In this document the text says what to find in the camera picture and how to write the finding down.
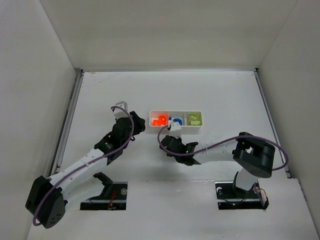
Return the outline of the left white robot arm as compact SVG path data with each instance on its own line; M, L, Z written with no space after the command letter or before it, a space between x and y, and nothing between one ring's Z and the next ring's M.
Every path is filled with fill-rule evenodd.
M37 177L31 186L25 208L32 214L32 224L49 229L64 216L74 198L72 191L89 179L100 180L101 193L111 185L111 180L102 173L103 167L119 158L135 136L144 132L146 121L135 111L113 106L116 118L112 130L107 133L80 160L68 168L48 177Z

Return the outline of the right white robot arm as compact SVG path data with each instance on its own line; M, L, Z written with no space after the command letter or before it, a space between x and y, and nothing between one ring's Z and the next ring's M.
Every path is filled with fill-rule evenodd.
M183 144L181 137L166 135L158 140L159 148L168 157L186 165L204 165L210 162L235 162L241 170L235 174L233 187L249 191L259 179L272 176L275 147L267 141L241 132L231 140L201 146L198 142Z

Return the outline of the blue arch lego piece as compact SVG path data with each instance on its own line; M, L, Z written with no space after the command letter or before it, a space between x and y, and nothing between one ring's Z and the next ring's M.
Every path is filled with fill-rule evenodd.
M173 122L179 123L181 126L183 125L183 121L180 118L174 118Z

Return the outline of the orange ring lego piece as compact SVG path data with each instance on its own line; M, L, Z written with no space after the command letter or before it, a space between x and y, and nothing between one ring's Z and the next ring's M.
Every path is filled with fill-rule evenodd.
M159 119L154 119L152 121L152 126L161 126L163 124L163 122Z

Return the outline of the orange dome lego piece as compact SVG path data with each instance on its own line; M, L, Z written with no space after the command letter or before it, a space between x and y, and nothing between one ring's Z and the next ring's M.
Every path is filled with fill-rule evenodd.
M158 122L161 124L161 125L166 125L167 124L167 117L165 115L160 115L158 117Z

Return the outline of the green lego brick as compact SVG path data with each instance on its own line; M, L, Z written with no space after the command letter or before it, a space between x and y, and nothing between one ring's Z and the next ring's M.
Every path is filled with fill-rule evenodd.
M191 120L191 121L189 122L189 124L190 124L191 126L201 126L201 125L202 125L202 122L201 122L200 120Z
M188 114L188 120L189 121L198 121L199 115L197 113L189 113Z

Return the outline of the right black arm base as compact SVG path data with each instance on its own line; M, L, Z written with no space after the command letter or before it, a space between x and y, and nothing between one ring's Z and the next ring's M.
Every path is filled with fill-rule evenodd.
M269 198L256 182L249 191L236 188L232 181L215 182L219 210L266 210Z

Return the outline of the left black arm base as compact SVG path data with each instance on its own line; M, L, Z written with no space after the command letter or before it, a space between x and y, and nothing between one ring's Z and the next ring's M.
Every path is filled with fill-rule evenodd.
M81 211L125 211L127 208L128 182L111 180L107 175L98 172L93 175L103 187L97 194L80 204Z

